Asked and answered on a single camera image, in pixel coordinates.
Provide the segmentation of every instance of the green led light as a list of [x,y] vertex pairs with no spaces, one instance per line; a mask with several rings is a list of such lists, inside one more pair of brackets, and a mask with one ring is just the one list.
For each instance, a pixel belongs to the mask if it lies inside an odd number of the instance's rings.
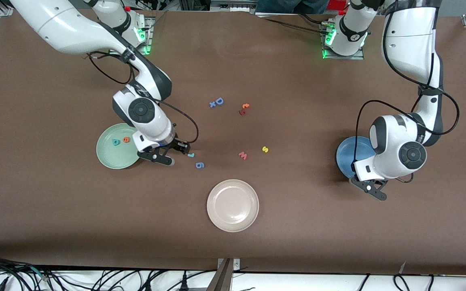
[[333,38],[335,37],[337,33],[335,32],[335,30],[332,30],[332,36],[331,37],[327,37],[326,38],[326,41],[325,41],[325,44],[327,44],[327,46],[331,46],[332,45],[332,42],[333,42]]
[[143,55],[150,55],[150,46],[144,46]]
[[134,33],[136,34],[136,37],[138,38],[139,41],[144,41],[145,40],[145,33],[143,33],[142,30],[135,29]]

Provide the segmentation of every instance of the power cord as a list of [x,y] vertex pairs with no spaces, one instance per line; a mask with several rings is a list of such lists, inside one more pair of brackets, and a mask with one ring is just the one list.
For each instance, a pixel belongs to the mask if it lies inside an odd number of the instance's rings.
[[[94,54],[101,54],[100,57],[95,57],[93,56]],[[91,64],[93,64],[93,66],[99,71],[101,72],[102,74],[104,74],[104,76],[106,76],[107,78],[115,81],[116,83],[118,84],[127,84],[129,83],[134,77],[134,71],[133,71],[133,67],[131,65],[129,65],[129,69],[130,69],[130,73],[129,73],[129,78],[127,79],[127,81],[124,81],[124,82],[121,82],[121,81],[118,81],[117,79],[111,77],[109,74],[107,74],[106,72],[104,72],[102,69],[100,69],[100,67],[93,61],[93,59],[103,59],[104,57],[114,57],[115,59],[120,59],[120,57],[118,57],[118,55],[113,55],[113,54],[110,54],[110,53],[106,53],[106,52],[100,52],[100,51],[94,51],[94,52],[90,52],[90,53],[87,53],[86,54],[87,57],[89,57],[89,60],[91,61]]]
[[[201,271],[201,272],[198,272],[198,273],[195,273],[195,274],[192,274],[190,276],[188,276],[186,279],[184,280],[187,280],[189,278],[192,278],[192,277],[195,277],[195,276],[198,276],[198,275],[201,275],[203,273],[207,273],[207,272],[215,272],[216,270],[209,270],[209,271]],[[167,289],[167,291],[170,291],[172,290],[173,288],[175,288],[177,285],[183,283],[183,280],[180,280],[179,282],[177,282],[176,284],[174,284],[172,287],[170,287],[169,289]]]
[[310,18],[308,15],[306,15],[305,13],[303,12],[298,12],[297,14],[305,17],[305,19],[307,19],[308,21],[312,22],[312,23],[315,23],[315,24],[321,24],[321,21],[318,21],[318,20],[314,20],[312,18]]
[[179,291],[188,291],[190,288],[188,288],[188,282],[186,281],[186,271],[183,273],[183,280],[181,282],[181,287],[179,287]]
[[366,281],[368,280],[368,278],[370,278],[370,273],[366,274],[366,277],[364,277],[364,280],[362,280],[361,286],[359,287],[359,290],[357,291],[362,291],[362,289],[364,288],[364,284],[366,284]]
[[[432,287],[432,284],[434,282],[434,275],[429,275],[429,277],[431,277],[431,281],[429,282],[429,287],[427,287],[427,291],[431,291],[431,287]],[[409,286],[407,285],[407,283],[405,282],[405,279],[402,277],[401,274],[396,274],[396,275],[393,276],[393,283],[394,283],[396,289],[399,289],[400,291],[404,291],[403,289],[401,289],[398,286],[398,283],[396,283],[396,278],[400,278],[402,280],[402,282],[404,283],[405,289],[407,291],[410,291]]]
[[290,23],[287,23],[287,22],[282,22],[282,21],[278,21],[278,20],[274,20],[274,19],[268,19],[268,18],[264,18],[264,19],[267,20],[267,21],[270,21],[270,22],[275,22],[275,23],[282,24],[284,26],[299,28],[301,30],[317,32],[317,33],[320,33],[320,34],[326,34],[326,32],[322,32],[322,31],[319,31],[319,30],[313,30],[312,28],[308,28],[308,27],[303,27],[303,26],[299,26],[299,25],[295,25],[295,24],[290,24]]

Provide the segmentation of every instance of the black cable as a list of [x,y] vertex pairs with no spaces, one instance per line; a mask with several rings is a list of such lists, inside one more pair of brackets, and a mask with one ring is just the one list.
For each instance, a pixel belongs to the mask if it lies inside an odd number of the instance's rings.
[[148,278],[145,283],[143,285],[141,285],[140,289],[138,289],[138,291],[142,291],[143,289],[147,289],[147,288],[150,288],[150,283],[159,275],[163,274],[167,272],[167,270],[160,270],[160,271],[157,271],[157,273],[155,273],[154,275],[152,275],[152,277]]
[[95,282],[95,284],[93,285],[93,287],[91,287],[91,290],[100,290],[100,288],[102,287],[102,280],[105,278],[105,276],[111,274],[111,272],[112,272],[112,271],[109,271],[109,272],[105,273],[105,271],[102,271],[102,276],[101,276],[98,280],[96,280],[96,282]]
[[61,278],[62,280],[64,280],[67,284],[71,285],[71,286],[75,286],[75,287],[79,287],[79,288],[82,288],[82,289],[86,289],[86,290],[91,290],[91,287],[86,287],[86,286],[82,286],[82,285],[79,285],[79,284],[75,284],[73,282],[70,282],[68,281],[66,278],[64,278],[63,276],[59,276],[59,278]]
[[294,28],[299,28],[299,29],[301,29],[301,30],[306,30],[306,31],[312,31],[312,32],[317,32],[317,33],[321,33],[321,34],[326,34],[326,32],[322,32],[322,31],[319,31],[319,30],[313,30],[312,28],[307,28],[307,27],[303,27],[303,26],[299,26],[299,25],[294,25],[294,24],[290,24],[290,23],[287,23],[287,22],[281,22],[281,21],[273,20],[273,19],[267,19],[267,18],[264,18],[264,19],[267,20],[267,21],[276,22],[276,23],[279,23],[279,24],[282,24],[282,25],[285,25],[285,26],[294,27]]
[[[104,74],[104,76],[106,76],[107,78],[115,81],[118,84],[127,84],[127,83],[129,83],[131,81],[131,78],[132,78],[132,75],[133,75],[133,69],[131,68],[131,66],[129,66],[130,73],[129,73],[129,78],[127,79],[127,81],[124,81],[124,82],[118,81],[117,79],[115,79],[115,78],[111,77],[110,75],[108,75],[107,73],[105,73],[102,69],[100,69],[100,67],[98,67],[98,65],[93,61],[93,57],[92,57],[93,53],[95,53],[95,52],[91,52],[91,53],[87,54],[88,57],[89,57],[89,60],[91,61],[91,64],[93,64],[93,66],[96,68],[96,70],[98,70],[99,72]],[[115,59],[118,58],[118,57],[116,57],[114,55],[106,54],[106,55],[103,55],[101,57],[97,57],[97,59],[102,59],[103,57],[114,57]]]
[[429,287],[427,287],[427,291],[431,291],[432,284],[434,283],[434,275],[429,275],[431,277],[431,282],[429,282]]
[[[201,271],[201,272],[198,272],[198,273],[195,273],[195,274],[193,274],[193,275],[190,275],[190,276],[186,277],[186,280],[188,280],[188,279],[191,278],[191,277],[195,277],[195,276],[197,276],[197,275],[201,275],[202,273],[214,272],[214,271],[215,271],[215,270]],[[173,288],[175,288],[177,285],[179,285],[179,284],[181,284],[181,283],[183,283],[183,280],[180,280],[179,282],[177,282],[174,286],[172,286],[172,287],[170,287],[169,289],[167,289],[167,291],[172,290]]]
[[399,177],[398,178],[395,178],[395,180],[399,181],[399,182],[402,182],[402,183],[411,183],[413,182],[413,178],[414,178],[414,173],[411,173],[411,178],[407,181],[403,180],[403,179],[400,179]]
[[312,23],[315,23],[315,24],[321,24],[321,21],[318,21],[318,20],[314,20],[312,18],[310,18],[308,15],[306,15],[305,13],[303,12],[298,12],[297,14],[305,17],[305,19],[307,19],[308,21],[312,22]]
[[362,289],[364,288],[364,284],[366,284],[366,280],[368,280],[368,278],[370,278],[370,273],[366,274],[366,277],[364,277],[364,280],[362,280],[361,286],[359,287],[358,291],[362,291]]
[[137,270],[137,271],[132,271],[132,272],[128,273],[127,275],[125,275],[125,276],[124,276],[123,278],[121,278],[120,280],[117,280],[116,283],[114,283],[114,284],[111,286],[111,288],[109,288],[109,291],[113,290],[114,287],[115,287],[116,285],[118,285],[118,283],[122,282],[125,278],[127,278],[128,276],[131,276],[131,275],[133,275],[133,274],[135,274],[135,273],[139,273],[139,270]]
[[[433,68],[434,68],[434,53],[431,53],[431,71],[429,71],[429,78],[427,78],[427,84],[431,83]],[[416,98],[416,101],[413,104],[413,107],[411,107],[411,112],[415,110],[416,105],[420,101],[420,98],[422,98],[423,96],[424,96],[423,94],[420,94],[418,98]]]
[[111,280],[112,277],[118,275],[118,274],[121,273],[121,272],[124,272],[124,270],[120,270],[120,271],[114,273],[113,275],[109,276],[109,278],[107,278],[106,280],[104,280],[104,282],[100,282],[101,284],[100,284],[100,287],[98,287],[97,291],[100,291],[100,288],[101,288],[102,286],[104,286],[105,283],[106,283],[107,281]]
[[173,106],[173,105],[170,105],[170,104],[166,103],[165,101],[160,101],[160,100],[153,99],[153,98],[149,98],[149,99],[151,99],[152,101],[157,101],[157,102],[159,102],[159,103],[162,103],[162,104],[164,104],[164,105],[166,105],[166,106],[168,106],[168,107],[174,109],[175,111],[179,112],[180,114],[183,114],[186,118],[188,118],[189,121],[191,121],[191,122],[194,124],[195,130],[196,130],[196,132],[197,132],[197,133],[195,134],[195,138],[194,138],[192,141],[189,141],[188,143],[194,143],[194,142],[196,142],[196,141],[198,140],[198,138],[199,138],[199,126],[197,125],[197,123],[195,122],[195,120],[193,120],[193,118],[191,118],[188,114],[184,113],[182,110],[178,109],[177,107],[175,107],[175,106]]
[[393,276],[393,283],[395,284],[396,289],[399,289],[400,291],[404,291],[396,283],[396,278],[400,278],[402,280],[402,282],[404,282],[404,285],[405,285],[405,288],[407,289],[407,291],[410,291],[409,286],[407,285],[407,283],[405,283],[405,280],[404,280],[404,278],[402,277],[401,274],[396,274],[396,275]]

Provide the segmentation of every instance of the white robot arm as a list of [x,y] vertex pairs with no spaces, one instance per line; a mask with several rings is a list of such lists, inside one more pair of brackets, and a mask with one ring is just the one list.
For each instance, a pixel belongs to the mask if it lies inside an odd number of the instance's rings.
[[95,11],[98,19],[111,26],[135,48],[146,41],[145,16],[131,9],[128,11],[120,0],[84,0]]
[[420,169],[427,159],[425,147],[435,144],[443,131],[443,63],[434,47],[440,3],[398,0],[388,8],[383,58],[396,72],[409,74],[427,86],[418,88],[416,112],[379,116],[373,122],[370,142],[376,154],[354,161],[356,176],[350,182],[378,199],[385,199],[385,194],[374,187],[374,181],[395,179]]
[[[137,77],[113,96],[113,109],[124,122],[138,130],[133,134],[138,156],[172,165],[174,160],[165,156],[166,151],[175,148],[188,153],[189,143],[176,138],[172,123],[154,102],[170,96],[170,78],[133,45],[108,25],[85,18],[68,0],[11,2],[33,30],[55,50],[79,55],[111,49],[120,55],[122,62],[137,68]],[[162,155],[159,155],[160,147],[166,149]]]

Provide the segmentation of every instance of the cable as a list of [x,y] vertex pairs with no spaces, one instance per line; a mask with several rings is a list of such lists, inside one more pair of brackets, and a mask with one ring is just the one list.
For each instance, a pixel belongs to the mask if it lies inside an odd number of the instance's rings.
[[[383,37],[382,37],[382,50],[383,50],[383,55],[384,55],[384,59],[386,59],[386,63],[388,63],[388,65],[390,66],[390,68],[397,74],[399,74],[400,77],[403,77],[404,79],[406,79],[407,81],[410,81],[412,83],[415,83],[419,86],[422,86],[423,88],[426,88],[426,89],[431,89],[431,90],[435,90],[435,89],[438,89],[438,88],[434,88],[432,86],[429,86],[427,84],[424,84],[424,83],[421,83],[419,81],[416,81],[414,79],[411,79],[410,77],[407,77],[405,74],[403,74],[402,72],[400,72],[399,70],[397,70],[393,64],[391,63],[390,59],[388,58],[388,53],[387,53],[387,46],[386,46],[386,35],[387,35],[387,32],[388,32],[388,28],[390,27],[390,22],[392,20],[392,17],[393,17],[393,12],[390,13],[390,18],[388,19],[387,23],[386,23],[386,26],[384,28],[384,32],[383,32]],[[459,105],[458,103],[455,101],[454,98],[452,98],[452,96],[450,96],[447,92],[444,92],[442,91],[442,94],[447,96],[454,104],[454,107],[456,109],[456,118],[454,120],[454,123],[453,125],[451,126],[450,129],[448,129],[447,131],[444,131],[444,132],[436,132],[436,131],[432,131],[431,129],[428,129],[427,127],[425,127],[424,125],[418,123],[418,121],[414,118],[411,118],[410,116],[410,119],[412,119],[414,122],[416,122],[416,124],[420,125],[421,127],[423,127],[427,132],[433,134],[433,135],[445,135],[445,134],[448,134],[449,132],[453,131],[453,129],[456,127],[456,125],[458,125],[458,121],[459,121],[459,116],[460,116],[460,109],[459,109]]]
[[132,272],[128,273],[127,275],[125,275],[125,276],[124,276],[123,278],[121,278],[120,280],[117,280],[116,283],[114,283],[114,285],[111,286],[111,288],[109,289],[109,291],[113,290],[114,287],[115,287],[116,285],[118,285],[118,283],[122,282],[125,278],[127,278],[128,276],[131,276],[131,275],[133,275],[133,274],[135,274],[135,273],[139,273],[139,270],[132,271]]
[[[195,276],[197,276],[197,275],[201,275],[202,273],[214,272],[214,271],[215,271],[215,270],[201,271],[201,272],[198,272],[198,273],[195,273],[195,274],[193,274],[193,275],[190,275],[190,276],[186,277],[186,280],[188,280],[188,279],[191,278],[191,277],[195,277]],[[179,282],[177,282],[174,286],[172,286],[172,287],[170,287],[169,289],[167,289],[167,291],[172,290],[173,288],[175,288],[177,285],[179,285],[179,284],[181,284],[181,283],[183,283],[183,280],[180,280]]]
[[159,275],[163,274],[167,272],[167,270],[161,270],[161,271],[158,271],[157,273],[155,273],[152,277],[150,278],[147,278],[147,280],[145,281],[145,283],[140,287],[140,289],[138,289],[138,291],[142,291],[143,289],[147,290],[147,291],[150,291],[150,283]]
[[409,290],[409,286],[407,285],[407,283],[405,283],[404,278],[403,278],[402,275],[400,275],[400,274],[396,274],[396,275],[393,276],[393,283],[395,284],[396,289],[399,289],[400,291],[404,291],[404,290],[402,290],[402,289],[398,286],[398,284],[396,283],[396,278],[400,278],[400,279],[402,280],[402,282],[404,282],[404,285],[405,285],[405,288],[407,289],[407,291],[410,291],[410,290]]
[[312,23],[315,23],[315,24],[321,24],[321,21],[318,21],[318,20],[314,20],[312,18],[310,18],[308,15],[306,15],[305,13],[303,12],[298,12],[297,14],[305,17],[308,21],[312,22]]
[[429,287],[427,287],[427,291],[431,291],[432,284],[434,283],[434,275],[430,274],[429,277],[431,277],[431,282],[429,282]]
[[102,69],[100,69],[100,67],[98,67],[98,65],[93,61],[93,54],[94,53],[100,53],[102,54],[102,56],[100,57],[96,57],[96,59],[103,59],[104,57],[114,57],[115,59],[119,59],[119,57],[117,55],[112,55],[112,54],[109,54],[109,53],[105,53],[105,52],[99,52],[99,51],[94,51],[94,52],[90,52],[86,55],[88,55],[89,57],[89,60],[91,61],[91,64],[93,64],[93,66],[99,71],[101,72],[102,74],[104,74],[104,76],[106,76],[107,78],[115,81],[116,83],[118,84],[127,84],[131,81],[131,79],[133,78],[133,69],[132,69],[132,66],[129,64],[129,69],[130,69],[130,73],[129,73],[129,78],[127,79],[127,81],[124,81],[124,82],[120,82],[118,81],[117,79],[111,77],[110,75],[108,75],[107,73],[105,73]]
[[[429,78],[427,78],[427,84],[431,83],[433,68],[434,68],[434,53],[431,53],[431,71],[429,71]],[[411,112],[413,112],[413,110],[415,110],[415,107],[418,104],[418,102],[420,101],[420,98],[422,98],[422,96],[423,96],[423,94],[420,94],[418,96],[418,98],[416,98],[416,101],[413,104],[413,107],[411,107]]]
[[319,31],[319,30],[313,30],[312,28],[307,28],[307,27],[303,27],[303,26],[299,26],[299,25],[294,25],[294,24],[290,24],[290,23],[287,23],[287,22],[281,22],[281,21],[273,20],[273,19],[267,19],[267,18],[264,18],[264,19],[267,20],[267,21],[276,22],[276,23],[279,23],[279,24],[282,24],[282,25],[285,25],[285,26],[290,26],[290,27],[294,27],[294,28],[299,28],[299,29],[301,29],[301,30],[306,30],[306,31],[312,31],[312,32],[317,32],[317,33],[321,33],[321,34],[326,34],[326,32],[322,32],[322,31]]
[[[432,284],[434,283],[434,275],[430,274],[429,277],[431,277],[431,280],[429,281],[429,286],[427,287],[427,291],[431,291]],[[401,274],[396,274],[396,275],[393,276],[393,283],[394,283],[396,289],[399,289],[400,291],[404,291],[396,283],[396,278],[400,278],[402,280],[402,282],[404,283],[404,286],[407,289],[407,291],[410,291],[409,286],[407,285],[407,283],[405,282],[405,279],[402,277]]]
[[160,100],[152,99],[152,98],[149,98],[149,99],[151,99],[152,101],[157,101],[157,102],[159,102],[159,103],[161,103],[161,104],[164,104],[164,105],[166,105],[166,106],[168,106],[168,107],[174,109],[175,111],[179,112],[180,114],[183,114],[186,118],[188,118],[189,121],[191,121],[191,122],[194,124],[195,130],[196,130],[196,132],[197,132],[197,133],[195,134],[195,138],[194,138],[192,141],[189,141],[188,143],[194,143],[194,142],[196,142],[196,141],[198,140],[198,138],[199,138],[199,126],[197,125],[197,123],[195,122],[195,120],[193,120],[193,118],[191,118],[188,114],[184,113],[182,110],[178,109],[177,107],[175,107],[175,106],[173,106],[173,105],[170,105],[170,104],[166,103],[165,101],[160,101]]
[[362,289],[364,288],[364,284],[366,284],[366,280],[368,280],[368,278],[370,278],[370,273],[366,274],[366,277],[364,277],[364,280],[362,280],[361,286],[359,287],[358,291],[362,291]]
[[399,182],[402,182],[402,183],[411,183],[413,182],[413,178],[414,178],[414,173],[411,173],[411,178],[407,181],[404,181],[403,179],[400,179],[399,177],[395,178],[395,180],[399,181]]
[[82,286],[82,285],[79,285],[79,284],[75,284],[73,282],[70,282],[70,281],[66,280],[66,278],[64,278],[63,276],[59,276],[59,278],[61,278],[67,284],[70,284],[71,286],[79,287],[79,288],[86,289],[86,290],[91,290],[91,287],[86,287],[86,286]]

